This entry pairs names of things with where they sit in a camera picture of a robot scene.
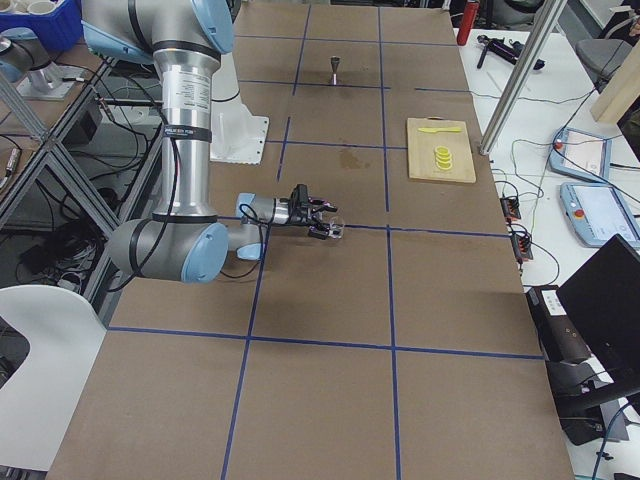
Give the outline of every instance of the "white desk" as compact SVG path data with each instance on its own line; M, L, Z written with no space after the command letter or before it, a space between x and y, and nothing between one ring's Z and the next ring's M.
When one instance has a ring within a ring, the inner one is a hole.
M474 93L474 105L480 127L486 128L491 115L498 103L497 99L481 97L481 95L499 96L513 70L511 64L498 56L488 53L482 69L476 67L482 46L476 41L478 35L489 37L506 37L506 40L525 42L527 33L497 32L473 30L466 46L460 48L469 88ZM593 85L580 61L575 56L569 42L560 34L552 34L548 39L541 58L546 65L543 69L530 75L521 97L548 99L561 101L581 97L592 90ZM605 137L620 135L615 125L600 124L593 120L589 111L597 99L597 92L591 94L570 126L593 132ZM525 195L520 199L520 209L523 216L520 222L527 229L533 226L533 241L549 250L560 263L560 273L556 284L562 284L570 277L596 249L584 247L574 234L567 221L560 202L559 187L562 183L573 181L571 177L552 172L544 172L548 153L548 146L536 146L519 142L515 146L515 165L511 158L511 148L515 140L525 139L536 143L548 144L582 100L574 100L560 105L528 100L518 100L509 117L507 126L501 133L498 142L490 154L493 162L496 180L507 180L513 183L520 194L535 192L535 188L517 178L515 168L520 176L535 185L541 185L544 196L538 200L535 214L533 211L535 196ZM640 166L629 145L623 137L613 140L612 161L623 165ZM611 170L609 180L634 196L640 196L640 171ZM503 184L497 184L498 192ZM505 187L507 195L513 194L511 187ZM627 199L631 210L640 212L640 204ZM539 285L551 282L556 274L553 260L540 249L534 247L534 260L526 262L523 269L523 285ZM635 412L629 412L633 418ZM608 443L606 452L614 456L614 460L602 460L598 470L598 477L612 479L613 473L624 472L640 476L640 428L628 428L631 440L621 443ZM574 471L577 475L591 476L596 461L596 452L600 447L600 440L590 442L581 447L572 445L567 440L567 448L571 457Z

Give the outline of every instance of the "monitor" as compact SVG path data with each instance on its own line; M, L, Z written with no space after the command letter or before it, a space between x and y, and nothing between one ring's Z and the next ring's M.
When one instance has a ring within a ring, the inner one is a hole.
M640 255L614 235L557 291L576 330L614 383L556 399L576 415L627 397L640 405Z

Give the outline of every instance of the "red cylinder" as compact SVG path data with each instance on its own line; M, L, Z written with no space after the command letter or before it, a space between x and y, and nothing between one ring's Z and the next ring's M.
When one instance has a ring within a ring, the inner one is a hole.
M475 0L469 0L465 5L464 13L462 15L462 22L460 23L460 28L458 29L458 37L456 38L458 45L462 46L467 44L469 32L471 32L473 24L476 21L478 8L480 8L480 3Z

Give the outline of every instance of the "blue crate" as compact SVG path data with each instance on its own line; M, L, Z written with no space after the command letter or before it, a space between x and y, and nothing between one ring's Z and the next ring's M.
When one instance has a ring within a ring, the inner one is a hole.
M35 32L47 50L69 50L82 36L80 2L60 0L58 3L60 5L47 15L0 13L0 32L8 28L27 27Z

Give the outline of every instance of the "wooden cutting board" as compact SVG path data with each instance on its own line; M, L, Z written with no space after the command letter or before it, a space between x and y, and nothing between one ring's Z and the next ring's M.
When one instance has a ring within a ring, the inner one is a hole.
M422 127L459 127L460 132L424 133ZM465 122L455 120L431 120L428 118L407 119L409 146L409 177L439 182L475 183L469 134ZM449 170L438 167L435 149L444 146L451 152L452 165Z

